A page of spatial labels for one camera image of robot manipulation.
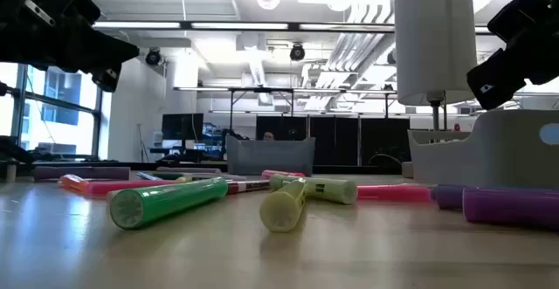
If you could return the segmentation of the black metal gantry frame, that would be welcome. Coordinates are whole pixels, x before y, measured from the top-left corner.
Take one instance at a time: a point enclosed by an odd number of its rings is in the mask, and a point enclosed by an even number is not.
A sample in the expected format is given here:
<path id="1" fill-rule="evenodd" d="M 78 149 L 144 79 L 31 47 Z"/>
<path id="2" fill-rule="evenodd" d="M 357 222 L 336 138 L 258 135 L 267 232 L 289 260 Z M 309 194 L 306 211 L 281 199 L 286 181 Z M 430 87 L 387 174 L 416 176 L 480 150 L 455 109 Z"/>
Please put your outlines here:
<path id="1" fill-rule="evenodd" d="M 225 86 L 202 86 L 202 87 L 174 87 L 175 91 L 181 92 L 196 92 L 196 93 L 227 93 L 229 95 L 229 108 L 227 110 L 208 110 L 210 114 L 289 114 L 294 116 L 298 115 L 365 115 L 375 114 L 375 112 L 352 112 L 349 110 L 340 109 L 317 109 L 317 110 L 303 110 L 295 111 L 295 96 L 308 95 L 318 97 L 336 97 L 345 94 L 359 94 L 364 97 L 370 97 L 372 100 L 381 100 L 385 106 L 384 110 L 380 113 L 383 117 L 389 116 L 389 109 L 396 102 L 396 91 L 390 90 L 351 90 L 351 89 L 327 89 L 327 88 L 286 88 L 286 87 L 225 87 Z M 234 106 L 237 102 L 243 99 L 248 93 L 265 93 L 265 94 L 278 94 L 287 103 L 289 109 L 285 111 L 280 110 L 235 110 Z"/>

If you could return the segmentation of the white plastic bin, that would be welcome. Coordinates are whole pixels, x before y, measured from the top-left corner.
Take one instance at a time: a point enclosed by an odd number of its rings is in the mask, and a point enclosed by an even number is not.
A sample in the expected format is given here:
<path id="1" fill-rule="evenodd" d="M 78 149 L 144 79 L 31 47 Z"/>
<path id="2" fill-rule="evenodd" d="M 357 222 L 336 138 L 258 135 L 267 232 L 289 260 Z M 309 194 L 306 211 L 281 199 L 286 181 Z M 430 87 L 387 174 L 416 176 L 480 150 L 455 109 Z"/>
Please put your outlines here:
<path id="1" fill-rule="evenodd" d="M 417 182 L 559 189 L 559 111 L 498 110 L 470 132 L 408 132 Z"/>

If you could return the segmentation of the black frame strut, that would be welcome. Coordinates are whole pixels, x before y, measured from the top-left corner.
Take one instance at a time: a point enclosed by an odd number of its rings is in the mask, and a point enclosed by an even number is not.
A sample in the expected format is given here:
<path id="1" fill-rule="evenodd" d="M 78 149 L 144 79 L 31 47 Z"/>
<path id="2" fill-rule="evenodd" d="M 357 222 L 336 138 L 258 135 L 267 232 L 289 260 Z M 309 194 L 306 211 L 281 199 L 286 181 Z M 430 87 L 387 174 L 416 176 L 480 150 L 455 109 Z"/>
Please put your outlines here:
<path id="1" fill-rule="evenodd" d="M 33 163 L 32 155 L 16 144 L 12 136 L 0 135 L 0 161 L 18 161 Z"/>

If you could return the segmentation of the orange highlighter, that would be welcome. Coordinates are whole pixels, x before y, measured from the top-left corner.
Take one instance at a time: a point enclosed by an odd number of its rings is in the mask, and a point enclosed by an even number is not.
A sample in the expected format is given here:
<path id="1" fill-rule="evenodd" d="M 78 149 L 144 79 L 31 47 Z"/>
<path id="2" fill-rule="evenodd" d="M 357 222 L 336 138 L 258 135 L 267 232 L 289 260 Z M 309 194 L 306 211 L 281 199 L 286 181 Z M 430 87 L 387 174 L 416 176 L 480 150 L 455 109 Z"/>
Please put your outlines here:
<path id="1" fill-rule="evenodd" d="M 89 182 L 77 175 L 63 175 L 59 178 L 59 184 L 64 189 L 86 193 Z"/>

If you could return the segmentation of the white ceiling ducts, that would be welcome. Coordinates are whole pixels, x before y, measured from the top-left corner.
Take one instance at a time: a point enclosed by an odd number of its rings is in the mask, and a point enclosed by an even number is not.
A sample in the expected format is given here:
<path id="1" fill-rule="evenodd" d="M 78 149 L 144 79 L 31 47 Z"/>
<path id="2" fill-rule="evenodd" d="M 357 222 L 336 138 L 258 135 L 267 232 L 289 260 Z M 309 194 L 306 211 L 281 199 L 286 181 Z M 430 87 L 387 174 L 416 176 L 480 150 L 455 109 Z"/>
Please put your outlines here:
<path id="1" fill-rule="evenodd" d="M 390 24 L 393 15 L 391 0 L 376 4 L 353 4 L 347 22 Z M 334 90 L 350 90 L 361 85 L 365 71 L 393 43 L 393 33 L 342 33 L 313 86 L 319 92 L 316 97 L 310 98 L 306 108 L 315 109 L 319 102 L 325 108 L 340 95 Z"/>

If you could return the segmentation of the cluttered office desk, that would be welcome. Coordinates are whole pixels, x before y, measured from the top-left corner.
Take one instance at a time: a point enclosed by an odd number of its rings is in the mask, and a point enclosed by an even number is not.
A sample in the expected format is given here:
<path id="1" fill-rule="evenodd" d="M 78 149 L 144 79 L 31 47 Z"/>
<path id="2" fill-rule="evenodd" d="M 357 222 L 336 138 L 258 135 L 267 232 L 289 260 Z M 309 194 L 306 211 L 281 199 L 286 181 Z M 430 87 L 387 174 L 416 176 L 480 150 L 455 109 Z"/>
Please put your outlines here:
<path id="1" fill-rule="evenodd" d="M 204 129 L 202 139 L 198 141 L 186 140 L 184 145 L 180 140 L 163 140 L 155 143 L 147 151 L 155 155 L 161 162 L 192 162 L 221 161 L 224 137 L 219 129 Z"/>

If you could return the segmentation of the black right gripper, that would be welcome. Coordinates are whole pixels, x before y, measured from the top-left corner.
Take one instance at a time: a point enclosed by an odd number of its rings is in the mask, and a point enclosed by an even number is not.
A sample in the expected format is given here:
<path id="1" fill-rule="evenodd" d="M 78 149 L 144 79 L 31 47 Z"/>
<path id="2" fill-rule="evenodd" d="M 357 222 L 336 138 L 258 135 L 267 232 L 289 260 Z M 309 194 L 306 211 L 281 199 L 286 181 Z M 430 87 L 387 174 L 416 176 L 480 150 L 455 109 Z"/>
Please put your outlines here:
<path id="1" fill-rule="evenodd" d="M 483 109 L 511 100 L 526 85 L 525 79 L 542 85 L 559 76 L 559 0 L 512 0 L 487 28 L 506 48 L 466 75 Z"/>

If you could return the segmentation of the pale green highlighter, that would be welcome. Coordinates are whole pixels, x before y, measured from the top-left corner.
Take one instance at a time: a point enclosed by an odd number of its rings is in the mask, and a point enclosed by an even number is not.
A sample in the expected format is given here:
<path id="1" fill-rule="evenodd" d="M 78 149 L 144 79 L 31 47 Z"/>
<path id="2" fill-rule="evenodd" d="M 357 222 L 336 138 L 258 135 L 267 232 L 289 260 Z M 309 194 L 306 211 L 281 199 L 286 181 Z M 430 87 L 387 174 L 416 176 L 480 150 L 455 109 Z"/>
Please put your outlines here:
<path id="1" fill-rule="evenodd" d="M 269 183 L 273 190 L 277 190 L 295 180 L 305 183 L 307 196 L 314 199 L 350 205 L 358 197 L 357 185 L 351 180 L 273 175 Z"/>

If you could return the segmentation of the black partition wall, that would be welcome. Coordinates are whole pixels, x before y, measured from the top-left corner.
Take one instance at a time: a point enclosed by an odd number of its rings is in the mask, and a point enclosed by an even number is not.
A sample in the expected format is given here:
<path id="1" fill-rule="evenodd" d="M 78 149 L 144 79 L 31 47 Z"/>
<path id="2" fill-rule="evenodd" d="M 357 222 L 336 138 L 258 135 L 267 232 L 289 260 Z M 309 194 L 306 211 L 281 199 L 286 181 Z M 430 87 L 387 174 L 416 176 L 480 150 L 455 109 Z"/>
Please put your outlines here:
<path id="1" fill-rule="evenodd" d="M 259 116 L 256 136 L 277 141 L 315 139 L 316 165 L 395 167 L 411 159 L 408 119 L 339 116 Z"/>

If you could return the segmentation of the plum and white marker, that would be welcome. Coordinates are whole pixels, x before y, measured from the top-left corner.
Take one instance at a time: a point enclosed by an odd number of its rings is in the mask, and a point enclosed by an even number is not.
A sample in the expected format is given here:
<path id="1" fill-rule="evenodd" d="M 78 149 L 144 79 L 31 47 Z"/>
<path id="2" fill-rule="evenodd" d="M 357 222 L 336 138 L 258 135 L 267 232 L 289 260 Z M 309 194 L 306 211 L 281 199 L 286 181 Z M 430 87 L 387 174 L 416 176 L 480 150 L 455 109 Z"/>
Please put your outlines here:
<path id="1" fill-rule="evenodd" d="M 228 182 L 227 195 L 235 195 L 238 193 L 263 190 L 269 188 L 270 188 L 270 183 L 268 180 Z"/>

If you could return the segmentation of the large glass window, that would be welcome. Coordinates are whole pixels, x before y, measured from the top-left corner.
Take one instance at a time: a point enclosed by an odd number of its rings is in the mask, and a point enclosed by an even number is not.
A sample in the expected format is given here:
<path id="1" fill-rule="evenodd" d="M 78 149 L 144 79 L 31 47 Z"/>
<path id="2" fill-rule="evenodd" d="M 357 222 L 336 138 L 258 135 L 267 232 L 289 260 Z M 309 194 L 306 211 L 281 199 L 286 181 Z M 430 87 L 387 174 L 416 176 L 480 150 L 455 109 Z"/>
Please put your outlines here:
<path id="1" fill-rule="evenodd" d="M 0 135 L 16 136 L 26 150 L 70 155 L 93 152 L 97 123 L 93 112 L 98 109 L 100 90 L 89 74 L 0 63 L 0 82 L 72 105 L 62 107 L 30 97 L 21 100 L 7 93 L 0 96 Z"/>

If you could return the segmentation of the yellow highlighter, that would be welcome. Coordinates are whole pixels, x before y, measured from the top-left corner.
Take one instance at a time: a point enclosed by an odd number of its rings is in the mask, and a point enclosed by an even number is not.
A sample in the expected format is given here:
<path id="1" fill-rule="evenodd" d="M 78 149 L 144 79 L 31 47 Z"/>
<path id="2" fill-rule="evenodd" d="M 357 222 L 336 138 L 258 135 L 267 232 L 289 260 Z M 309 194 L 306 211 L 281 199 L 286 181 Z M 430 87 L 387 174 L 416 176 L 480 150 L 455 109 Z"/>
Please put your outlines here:
<path id="1" fill-rule="evenodd" d="M 302 179 L 292 180 L 265 198 L 259 215 L 270 232 L 289 232 L 297 226 L 306 203 L 306 186 Z"/>

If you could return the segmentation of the green Expo dry-erase marker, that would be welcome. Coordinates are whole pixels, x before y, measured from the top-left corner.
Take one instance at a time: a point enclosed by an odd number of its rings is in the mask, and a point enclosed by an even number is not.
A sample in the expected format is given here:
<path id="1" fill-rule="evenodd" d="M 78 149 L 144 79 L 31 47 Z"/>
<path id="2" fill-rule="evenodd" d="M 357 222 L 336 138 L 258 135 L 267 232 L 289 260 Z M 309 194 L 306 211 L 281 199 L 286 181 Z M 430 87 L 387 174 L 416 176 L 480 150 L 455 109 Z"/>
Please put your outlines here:
<path id="1" fill-rule="evenodd" d="M 184 180 L 184 181 L 191 181 L 192 180 L 192 175 L 191 174 L 185 174 L 185 173 L 167 173 L 167 172 L 155 172 L 153 173 L 153 176 L 157 177 L 157 178 L 161 178 L 163 180 L 173 180 L 173 181 L 179 181 L 179 180 Z"/>

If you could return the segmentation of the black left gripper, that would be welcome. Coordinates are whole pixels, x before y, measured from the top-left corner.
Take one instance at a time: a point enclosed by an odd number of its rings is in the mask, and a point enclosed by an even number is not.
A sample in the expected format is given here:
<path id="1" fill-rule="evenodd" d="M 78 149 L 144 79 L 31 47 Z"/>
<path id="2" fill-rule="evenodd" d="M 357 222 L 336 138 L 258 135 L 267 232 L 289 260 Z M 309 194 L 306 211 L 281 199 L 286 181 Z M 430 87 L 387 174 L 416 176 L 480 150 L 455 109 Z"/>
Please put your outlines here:
<path id="1" fill-rule="evenodd" d="M 0 61 L 93 72 L 93 83 L 114 93 L 121 64 L 139 48 L 94 30 L 99 17 L 92 0 L 0 0 Z"/>

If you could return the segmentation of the pink highlighter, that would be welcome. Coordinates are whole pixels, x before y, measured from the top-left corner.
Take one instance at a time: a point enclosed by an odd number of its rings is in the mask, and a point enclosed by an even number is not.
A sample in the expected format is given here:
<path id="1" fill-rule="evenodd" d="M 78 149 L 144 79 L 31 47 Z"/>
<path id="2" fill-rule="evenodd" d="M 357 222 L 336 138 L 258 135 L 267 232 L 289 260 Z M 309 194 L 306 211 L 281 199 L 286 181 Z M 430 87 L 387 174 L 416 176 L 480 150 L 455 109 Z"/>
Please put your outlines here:
<path id="1" fill-rule="evenodd" d="M 360 199 L 396 203 L 428 203 L 431 201 L 431 189 L 415 185 L 376 185 L 358 186 Z"/>
<path id="2" fill-rule="evenodd" d="M 87 196 L 106 196 L 109 192 L 122 189 L 140 189 L 168 184 L 177 184 L 172 180 L 130 180 L 130 181 L 101 181 L 83 182 L 82 192 Z"/>
<path id="3" fill-rule="evenodd" d="M 287 172 L 287 171 L 278 171 L 278 170 L 270 170 L 266 169 L 261 173 L 261 177 L 263 179 L 269 179 L 273 175 L 284 175 L 284 176 L 294 176 L 294 177 L 306 177 L 305 174 L 300 172 Z"/>

